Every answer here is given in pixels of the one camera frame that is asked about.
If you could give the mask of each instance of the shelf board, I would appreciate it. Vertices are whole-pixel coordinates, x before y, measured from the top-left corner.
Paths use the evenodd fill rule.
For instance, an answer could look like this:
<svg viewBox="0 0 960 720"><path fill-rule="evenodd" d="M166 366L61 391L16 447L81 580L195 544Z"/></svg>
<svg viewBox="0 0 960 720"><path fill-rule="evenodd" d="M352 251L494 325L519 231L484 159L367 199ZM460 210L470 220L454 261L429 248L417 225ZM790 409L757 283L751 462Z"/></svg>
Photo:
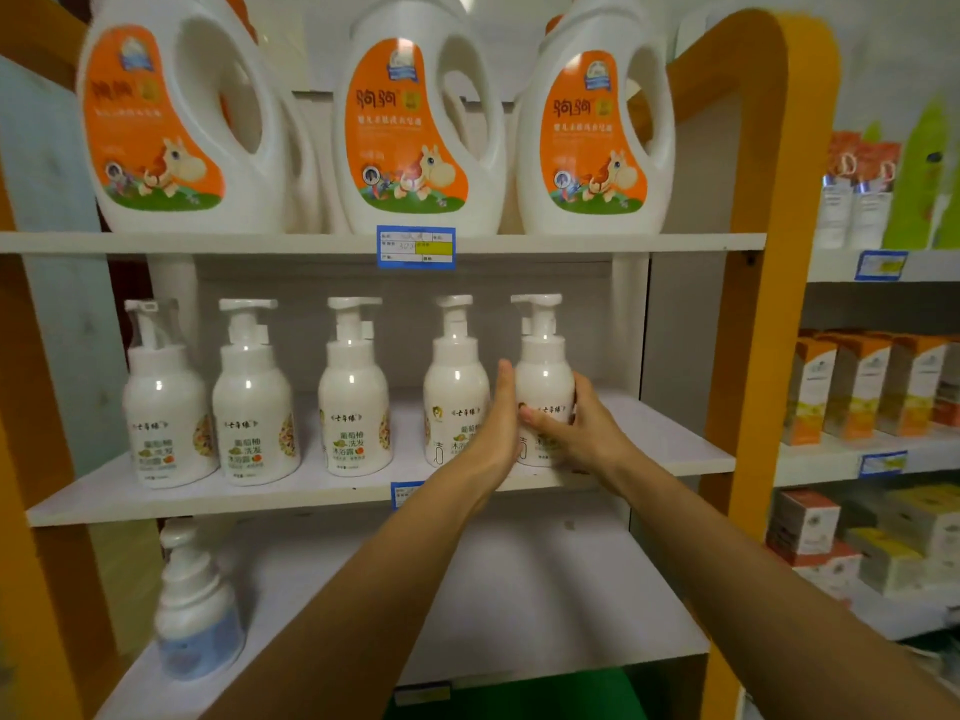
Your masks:
<svg viewBox="0 0 960 720"><path fill-rule="evenodd" d="M681 235L497 235L462 237L459 255L692 253L763 250L763 233ZM374 235L0 232L0 253L376 255Z"/></svg>
<svg viewBox="0 0 960 720"><path fill-rule="evenodd" d="M814 249L806 282L855 282L861 253L860 249ZM956 281L960 281L960 249L916 249L907 255L903 273L896 282Z"/></svg>
<svg viewBox="0 0 960 720"><path fill-rule="evenodd" d="M954 626L948 609L960 606L960 583L885 597L857 580L850 598L850 608L860 621L886 639L899 642Z"/></svg>
<svg viewBox="0 0 960 720"><path fill-rule="evenodd" d="M733 457L641 401L608 390L601 391L601 399L627 436L674 475L734 469ZM420 396L395 394L390 411L393 460L371 475L337 477L327 472L316 398L305 397L298 400L296 410L303 463L282 480L242 487L227 483L217 470L195 483L151 489L138 482L127 453L30 508L27 517L32 526L67 525L390 500L391 482L426 480L433 472L424 457ZM594 485L590 475L517 464L500 490L585 489Z"/></svg>
<svg viewBox="0 0 960 720"><path fill-rule="evenodd" d="M389 515L366 506L241 521L218 554L250 617L236 663L176 682L150 644L98 720L199 717ZM399 683L476 687L708 649L608 496L500 495L463 532Z"/></svg>
<svg viewBox="0 0 960 720"><path fill-rule="evenodd" d="M892 436L874 432L869 439L845 441L822 433L820 444L779 446L774 486L856 480L860 458L882 452L907 451L904 472L960 470L960 429L931 424L926 436Z"/></svg>

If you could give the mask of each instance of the pump bottle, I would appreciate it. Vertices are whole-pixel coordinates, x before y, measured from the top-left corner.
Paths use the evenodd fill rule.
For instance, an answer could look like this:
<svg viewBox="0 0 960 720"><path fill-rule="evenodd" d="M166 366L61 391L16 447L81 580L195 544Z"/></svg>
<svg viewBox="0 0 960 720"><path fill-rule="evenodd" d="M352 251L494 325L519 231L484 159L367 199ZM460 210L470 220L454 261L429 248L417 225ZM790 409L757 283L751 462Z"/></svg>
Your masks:
<svg viewBox="0 0 960 720"><path fill-rule="evenodd" d="M319 426L326 469L341 477L383 470L394 459L387 377L374 359L374 323L361 318L379 297L331 297L336 338L326 345L319 378Z"/></svg>
<svg viewBox="0 0 960 720"><path fill-rule="evenodd" d="M531 315L523 316L520 363L516 366L516 400L540 410L558 422L573 418L573 370L567 363L566 342L557 335L554 309L564 297L512 295L511 303L529 303ZM562 460L556 445L547 437L520 425L521 465L547 468Z"/></svg>
<svg viewBox="0 0 960 720"><path fill-rule="evenodd" d="M234 485L263 485L294 472L301 463L294 423L293 389L274 359L259 308L277 308L275 300L221 298L229 314L228 345L220 356L223 370L213 387L220 462Z"/></svg>
<svg viewBox="0 0 960 720"><path fill-rule="evenodd" d="M123 390L133 469L148 488L175 488L217 469L210 394L177 327L177 302L127 300L133 320Z"/></svg>
<svg viewBox="0 0 960 720"><path fill-rule="evenodd" d="M443 335L433 339L433 362L423 380L424 456L435 468L460 454L484 421L490 379L467 332L472 295L437 298Z"/></svg>
<svg viewBox="0 0 960 720"><path fill-rule="evenodd" d="M170 518L160 531L170 551L153 617L160 666L174 680L197 680L234 663L244 646L234 590L210 553L197 545L192 518Z"/></svg>

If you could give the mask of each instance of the store shelf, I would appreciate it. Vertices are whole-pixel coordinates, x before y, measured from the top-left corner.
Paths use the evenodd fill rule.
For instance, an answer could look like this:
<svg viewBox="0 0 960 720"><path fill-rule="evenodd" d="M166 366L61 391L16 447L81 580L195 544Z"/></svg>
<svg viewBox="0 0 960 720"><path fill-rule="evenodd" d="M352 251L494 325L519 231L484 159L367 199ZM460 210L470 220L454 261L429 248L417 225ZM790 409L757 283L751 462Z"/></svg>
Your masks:
<svg viewBox="0 0 960 720"><path fill-rule="evenodd" d="M601 399L627 436L678 477L734 469L733 457L641 401L616 391L603 391ZM390 500L391 482L426 480L433 472L424 458L423 402L417 395L399 395L391 399L390 410L393 461L372 475L345 478L327 472L316 400L305 398L296 411L303 464L282 480L238 487L217 470L196 483L150 489L138 483L130 456L124 454L34 506L27 517L30 525L44 526ZM594 484L589 475L518 464L500 490L583 489Z"/></svg>
<svg viewBox="0 0 960 720"><path fill-rule="evenodd" d="M459 255L692 253L763 250L766 235L499 235L462 237ZM374 255L374 235L224 235L114 232L0 232L0 253Z"/></svg>
<svg viewBox="0 0 960 720"><path fill-rule="evenodd" d="M150 644L97 718L198 717L388 516L366 506L238 524L218 556L249 615L237 662L175 682ZM708 648L607 496L501 495L464 531L399 683L492 685Z"/></svg>
<svg viewBox="0 0 960 720"><path fill-rule="evenodd" d="M955 626L957 621L950 609L960 607L960 583L887 598L857 580L850 598L851 610L864 624L899 642Z"/></svg>
<svg viewBox="0 0 960 720"><path fill-rule="evenodd" d="M904 472L960 470L960 430L940 424L931 425L926 436L891 436L874 432L870 439L844 441L823 433L820 444L780 445L774 486L786 488L856 480L861 457L900 450L907 451Z"/></svg>
<svg viewBox="0 0 960 720"><path fill-rule="evenodd" d="M860 263L859 249L814 249L808 283L853 283ZM917 249L907 255L897 282L960 281L960 249Z"/></svg>

